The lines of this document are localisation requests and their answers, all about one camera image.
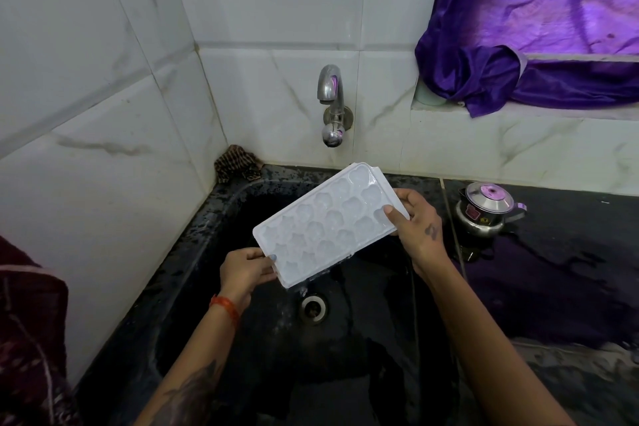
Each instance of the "drain ring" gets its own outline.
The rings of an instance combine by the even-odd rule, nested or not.
[[[318,325],[328,314],[328,307],[323,297],[310,295],[300,303],[300,318],[308,325]]]

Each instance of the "hand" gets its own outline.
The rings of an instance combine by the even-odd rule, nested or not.
[[[410,220],[391,205],[385,205],[384,212],[397,228],[399,240],[412,258],[415,272],[425,280],[428,273],[450,263],[443,246],[442,219],[419,192],[395,189],[395,194],[404,204]]]
[[[255,287],[276,279],[272,266],[273,260],[259,248],[231,251],[220,267],[219,295],[231,300],[241,314],[251,304]]]

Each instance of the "person's left arm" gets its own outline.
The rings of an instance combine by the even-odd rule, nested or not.
[[[259,248],[228,253],[220,268],[219,296],[228,298],[241,314],[255,286],[276,278],[272,265]],[[227,310],[210,307],[133,426],[205,424],[234,336]]]

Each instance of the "dark red fabric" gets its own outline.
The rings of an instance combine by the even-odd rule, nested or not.
[[[62,280],[0,237],[3,426],[81,424],[65,379],[67,300],[68,290]]]

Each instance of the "wristband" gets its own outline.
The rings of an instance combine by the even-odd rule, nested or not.
[[[220,305],[221,307],[224,307],[224,309],[228,312],[229,317],[231,317],[231,322],[233,322],[235,330],[237,330],[238,326],[240,326],[240,314],[235,308],[233,302],[226,296],[213,295],[208,307],[211,308],[213,305]]]

